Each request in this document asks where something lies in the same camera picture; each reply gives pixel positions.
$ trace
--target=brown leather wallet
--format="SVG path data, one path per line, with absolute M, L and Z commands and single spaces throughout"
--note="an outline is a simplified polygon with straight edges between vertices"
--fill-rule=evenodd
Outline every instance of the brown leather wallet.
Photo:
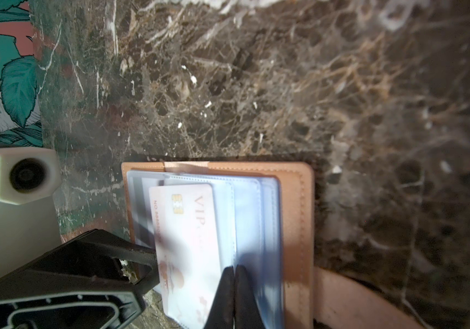
M 313 195 L 312 168 L 303 162 L 142 162 L 122 163 L 127 215 L 134 241 L 127 172 L 129 170 L 190 174 L 268 176 L 281 184 L 284 320 L 286 329 L 313 327 Z

